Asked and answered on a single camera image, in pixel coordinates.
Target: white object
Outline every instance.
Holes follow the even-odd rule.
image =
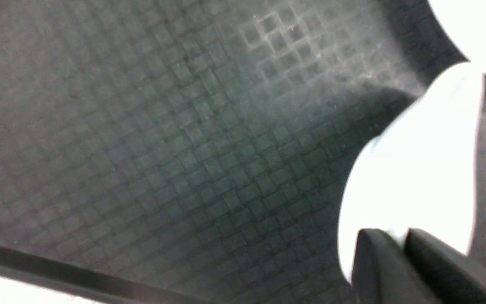
[[[447,69],[361,151],[339,218],[339,260],[351,283],[357,233],[386,231],[402,247],[420,228],[467,254],[475,221],[475,152],[484,76]]]
[[[451,41],[486,73],[486,1],[429,0],[429,4]]]

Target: dark gray mat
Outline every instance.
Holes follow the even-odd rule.
[[[351,302],[353,159],[459,60],[421,0],[0,1],[0,245],[220,302]],[[486,114],[481,143],[486,264]]]

